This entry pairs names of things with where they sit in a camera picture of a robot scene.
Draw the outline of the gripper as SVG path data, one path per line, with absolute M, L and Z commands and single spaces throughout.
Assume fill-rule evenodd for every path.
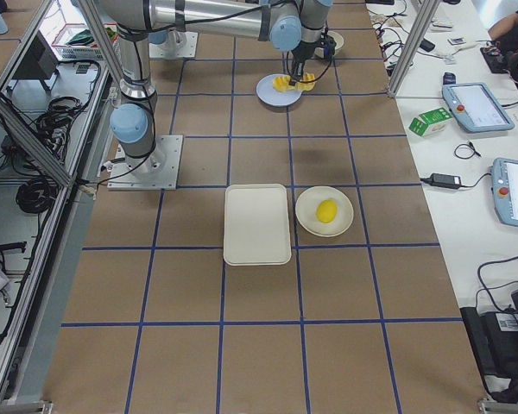
M 292 64 L 289 69 L 289 84 L 296 85 L 303 80 L 305 63 L 313 57 L 316 48 L 315 42 L 300 42 L 299 45 L 291 51 Z

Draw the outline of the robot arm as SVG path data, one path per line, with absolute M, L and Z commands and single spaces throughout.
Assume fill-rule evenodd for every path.
M 270 42 L 292 55 L 290 83 L 308 84 L 304 68 L 325 44 L 330 1 L 103 1 L 101 8 L 117 25 L 123 97 L 111 116 L 129 171 L 152 177 L 167 156 L 155 135 L 156 89 L 149 64 L 148 38 L 154 32 L 227 35 Z

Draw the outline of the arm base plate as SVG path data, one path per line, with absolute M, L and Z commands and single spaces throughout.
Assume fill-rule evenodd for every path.
M 109 169 L 107 187 L 113 191 L 175 190 L 183 147 L 182 135 L 161 135 L 155 151 L 139 167 L 140 161 L 126 158 L 120 144 L 116 157 L 123 158 Z
M 163 30 L 148 35 L 152 60 L 192 59 L 197 51 L 198 34 Z

